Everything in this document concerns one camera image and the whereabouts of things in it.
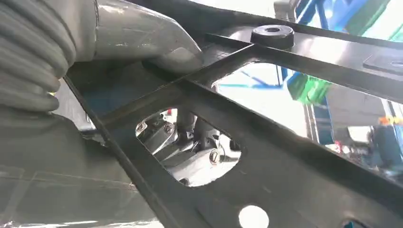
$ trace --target green object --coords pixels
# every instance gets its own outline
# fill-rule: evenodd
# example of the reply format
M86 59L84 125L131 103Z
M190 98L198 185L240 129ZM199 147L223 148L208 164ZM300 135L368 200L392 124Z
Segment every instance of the green object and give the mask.
M362 36L385 11L390 0L369 0L351 17L345 29L349 34Z
M293 100L310 105L320 104L330 85L331 83L328 81L306 74L298 74L287 84L287 87Z
M403 42L403 24L398 29L396 29L389 40L394 42Z

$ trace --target rubber bushing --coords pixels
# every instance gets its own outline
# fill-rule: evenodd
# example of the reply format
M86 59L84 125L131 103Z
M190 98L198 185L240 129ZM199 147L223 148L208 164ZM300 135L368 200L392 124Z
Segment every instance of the rubber bushing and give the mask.
M294 46L294 30L285 25L264 25L252 31L250 41L267 47L288 49Z

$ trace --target gray surface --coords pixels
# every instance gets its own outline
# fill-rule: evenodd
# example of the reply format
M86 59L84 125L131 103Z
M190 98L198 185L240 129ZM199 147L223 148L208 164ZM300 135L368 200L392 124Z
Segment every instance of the gray surface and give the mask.
M385 116L381 99L356 90L331 85L327 102L334 128L347 126L372 126Z
M59 100L60 105L53 113L70 119L80 131L94 128L88 121L83 107L81 107L77 98L63 79L60 80L60 89L56 92L55 97Z
M0 226L162 227L110 151L71 121L1 107L0 118Z
M96 59L153 58L160 68L189 73L202 66L202 52L173 19L122 0L98 1Z

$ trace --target car undercarriage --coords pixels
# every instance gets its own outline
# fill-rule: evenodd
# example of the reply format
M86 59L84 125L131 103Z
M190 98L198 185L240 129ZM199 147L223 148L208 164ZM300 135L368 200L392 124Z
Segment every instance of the car undercarriage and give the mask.
M167 228L241 227L248 205L271 228L402 227L399 182L215 88L270 63L403 103L403 69L391 64L402 43L188 0L5 0L0 12L4 227L151 227L155 216ZM267 25L291 31L256 32ZM92 126L52 113L61 78Z

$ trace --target black metal frame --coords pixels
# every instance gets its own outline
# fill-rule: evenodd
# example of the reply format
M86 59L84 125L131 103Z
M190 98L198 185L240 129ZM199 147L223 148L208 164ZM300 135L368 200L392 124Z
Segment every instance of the black metal frame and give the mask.
M326 36L342 37L334 32ZM340 66L218 35L207 34L204 39L241 49L179 79L159 71L155 77L164 75L164 86L155 86L152 92L103 116L91 110L83 91L75 87L74 77L67 78L165 227L240 227L238 213L250 204L267 212L272 228L336 228L347 220L357 220L369 228L402 227L401 186L296 136L209 88L214 81L251 62L269 62L319 78L326 72L327 79L332 78L335 83L395 101L403 101L400 78L364 69L362 62L356 68ZM356 39L355 42L370 43L368 46L374 50L378 48L371 39ZM360 81L363 78L375 83ZM188 188L177 182L135 136L139 122L170 107L190 110L239 142L239 163L205 186Z

